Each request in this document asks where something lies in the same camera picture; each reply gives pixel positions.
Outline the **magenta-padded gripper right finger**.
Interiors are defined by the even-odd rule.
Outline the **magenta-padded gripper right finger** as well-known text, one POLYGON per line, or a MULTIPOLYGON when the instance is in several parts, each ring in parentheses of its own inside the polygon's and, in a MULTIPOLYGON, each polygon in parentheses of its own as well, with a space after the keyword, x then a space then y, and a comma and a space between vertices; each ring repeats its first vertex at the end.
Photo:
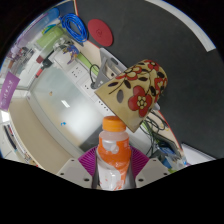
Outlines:
POLYGON ((140 188, 169 175, 168 168, 157 158, 149 159, 140 150, 131 147, 131 163, 128 171, 129 186, 140 188))

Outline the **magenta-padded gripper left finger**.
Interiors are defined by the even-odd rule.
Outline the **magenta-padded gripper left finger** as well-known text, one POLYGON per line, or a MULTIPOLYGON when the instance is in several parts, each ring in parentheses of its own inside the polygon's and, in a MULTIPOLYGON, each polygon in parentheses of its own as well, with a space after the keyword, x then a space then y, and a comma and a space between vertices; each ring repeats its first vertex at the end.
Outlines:
POLYGON ((98 171, 96 147, 89 149, 78 159, 70 158, 57 175, 78 186, 97 189, 98 188, 98 171))

